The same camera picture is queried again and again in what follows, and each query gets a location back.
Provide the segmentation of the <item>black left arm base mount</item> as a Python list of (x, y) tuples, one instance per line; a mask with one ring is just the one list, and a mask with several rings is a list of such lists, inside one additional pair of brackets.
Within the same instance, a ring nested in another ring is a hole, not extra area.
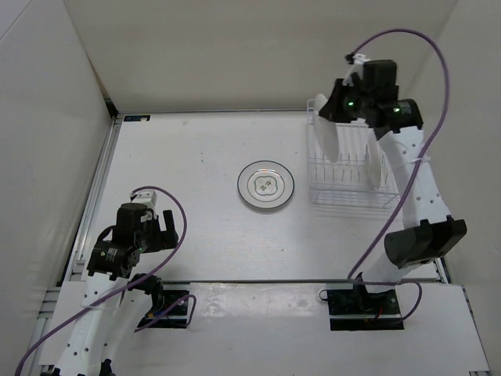
[(145, 329), (186, 329), (193, 319), (196, 296), (188, 290), (164, 290), (164, 304), (147, 313), (136, 332)]

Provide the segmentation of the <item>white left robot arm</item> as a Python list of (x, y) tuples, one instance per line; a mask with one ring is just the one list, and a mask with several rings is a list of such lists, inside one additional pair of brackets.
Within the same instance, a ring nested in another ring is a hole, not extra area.
[(147, 313), (164, 305), (159, 277), (137, 273), (144, 253), (178, 246), (173, 213), (157, 215), (153, 202), (125, 203), (114, 225), (98, 235), (87, 265), (81, 307), (54, 375), (111, 375), (121, 342)]

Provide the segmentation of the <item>white plate green red rim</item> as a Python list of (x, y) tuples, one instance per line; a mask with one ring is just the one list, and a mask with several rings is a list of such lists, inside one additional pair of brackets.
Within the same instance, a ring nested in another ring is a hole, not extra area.
[(368, 142), (365, 148), (364, 163), (369, 187), (379, 190), (383, 181), (384, 155), (380, 152), (377, 143)]

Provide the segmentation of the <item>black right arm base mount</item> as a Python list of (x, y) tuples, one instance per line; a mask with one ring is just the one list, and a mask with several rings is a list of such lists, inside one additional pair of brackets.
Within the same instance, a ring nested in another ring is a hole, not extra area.
[(400, 331), (404, 329), (395, 289), (369, 294), (364, 288), (321, 290), (331, 331)]

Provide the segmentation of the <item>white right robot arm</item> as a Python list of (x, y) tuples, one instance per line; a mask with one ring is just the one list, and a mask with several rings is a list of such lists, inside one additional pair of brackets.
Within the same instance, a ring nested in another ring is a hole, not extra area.
[(371, 60), (355, 54), (350, 70), (338, 78), (329, 97), (317, 95), (313, 126), (329, 161), (340, 154), (337, 126), (365, 123), (384, 152), (398, 189), (396, 212), (402, 230), (383, 232), (384, 253), (357, 276), (362, 287), (351, 294), (361, 313), (373, 311), (380, 295), (414, 269), (446, 255), (467, 233), (442, 199), (427, 159), (424, 121), (416, 102), (401, 99), (393, 60)]

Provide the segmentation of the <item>glass plate with green rim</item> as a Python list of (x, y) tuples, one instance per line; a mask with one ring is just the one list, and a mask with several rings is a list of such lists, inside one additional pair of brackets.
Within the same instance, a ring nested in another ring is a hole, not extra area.
[(290, 170), (269, 160), (250, 163), (236, 181), (237, 192), (244, 204), (264, 212), (285, 207), (294, 195), (295, 186)]

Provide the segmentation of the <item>white plate with floral centre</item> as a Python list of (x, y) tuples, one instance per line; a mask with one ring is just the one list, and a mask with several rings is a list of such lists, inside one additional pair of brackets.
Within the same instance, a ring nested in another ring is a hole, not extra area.
[(313, 129), (317, 142), (322, 149), (324, 157), (330, 163), (337, 163), (340, 147), (337, 125), (321, 117), (319, 112), (327, 104), (327, 98), (323, 94), (315, 97), (313, 105)]

